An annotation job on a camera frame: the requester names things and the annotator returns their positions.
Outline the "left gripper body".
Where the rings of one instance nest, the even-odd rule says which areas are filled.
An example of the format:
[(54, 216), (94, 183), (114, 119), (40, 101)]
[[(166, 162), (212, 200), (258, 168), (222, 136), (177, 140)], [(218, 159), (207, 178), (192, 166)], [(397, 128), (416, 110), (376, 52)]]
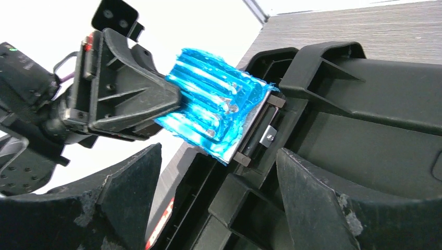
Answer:
[[(55, 101), (52, 108), (52, 137), (59, 142), (94, 142), (98, 135), (89, 128), (91, 82), (97, 73), (102, 32), (110, 28), (129, 40), (137, 41), (144, 30), (138, 22), (139, 14), (124, 1), (101, 1), (91, 25), (94, 31), (87, 36), (77, 52), (73, 84)], [(151, 53), (136, 44), (129, 47), (135, 61), (143, 68), (158, 73)]]

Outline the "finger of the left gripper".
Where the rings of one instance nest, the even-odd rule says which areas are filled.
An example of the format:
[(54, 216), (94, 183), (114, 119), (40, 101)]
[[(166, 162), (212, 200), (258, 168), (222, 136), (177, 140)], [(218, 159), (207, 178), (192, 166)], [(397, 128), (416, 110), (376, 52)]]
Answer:
[(162, 128), (163, 127), (155, 123), (153, 120), (149, 120), (141, 124), (138, 124), (136, 126), (123, 129), (119, 132), (106, 131), (106, 130), (93, 128), (93, 134), (112, 139), (130, 141), (130, 142), (146, 141), (152, 136), (158, 134)]
[(136, 133), (148, 121), (177, 109), (180, 101), (179, 87), (135, 61), (125, 36), (103, 30), (91, 82), (91, 130)]

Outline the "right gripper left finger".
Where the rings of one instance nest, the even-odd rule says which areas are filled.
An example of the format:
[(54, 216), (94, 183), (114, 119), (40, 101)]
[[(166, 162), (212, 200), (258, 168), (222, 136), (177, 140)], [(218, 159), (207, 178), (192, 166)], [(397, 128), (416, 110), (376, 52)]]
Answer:
[(45, 194), (1, 199), (1, 249), (144, 249), (162, 146)]

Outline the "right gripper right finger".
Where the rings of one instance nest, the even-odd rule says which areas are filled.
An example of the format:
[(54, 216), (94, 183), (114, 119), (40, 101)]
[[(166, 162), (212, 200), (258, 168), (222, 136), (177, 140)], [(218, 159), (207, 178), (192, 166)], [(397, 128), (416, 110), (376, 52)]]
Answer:
[(441, 198), (356, 184), (280, 148), (276, 167), (295, 249), (441, 249)]

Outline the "black plastic toolbox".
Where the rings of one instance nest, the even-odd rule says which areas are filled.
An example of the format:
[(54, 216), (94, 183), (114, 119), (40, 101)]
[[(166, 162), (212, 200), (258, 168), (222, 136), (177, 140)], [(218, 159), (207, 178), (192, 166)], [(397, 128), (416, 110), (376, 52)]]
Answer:
[(441, 65), (373, 60), (357, 42), (264, 51), (271, 97), (225, 167), (197, 154), (146, 249), (295, 249), (278, 182), (286, 148), (364, 187), (441, 198)]

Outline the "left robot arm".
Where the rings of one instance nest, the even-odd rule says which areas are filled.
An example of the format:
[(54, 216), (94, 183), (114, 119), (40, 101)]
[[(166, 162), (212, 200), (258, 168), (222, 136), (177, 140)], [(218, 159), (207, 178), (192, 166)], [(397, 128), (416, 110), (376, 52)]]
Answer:
[(154, 65), (137, 41), (144, 26), (124, 1), (101, 1), (77, 52), (73, 84), (49, 72), (11, 44), (1, 44), (1, 193), (31, 193), (45, 186), (70, 144), (92, 148), (98, 137), (144, 141), (157, 118), (180, 106), (179, 87)]

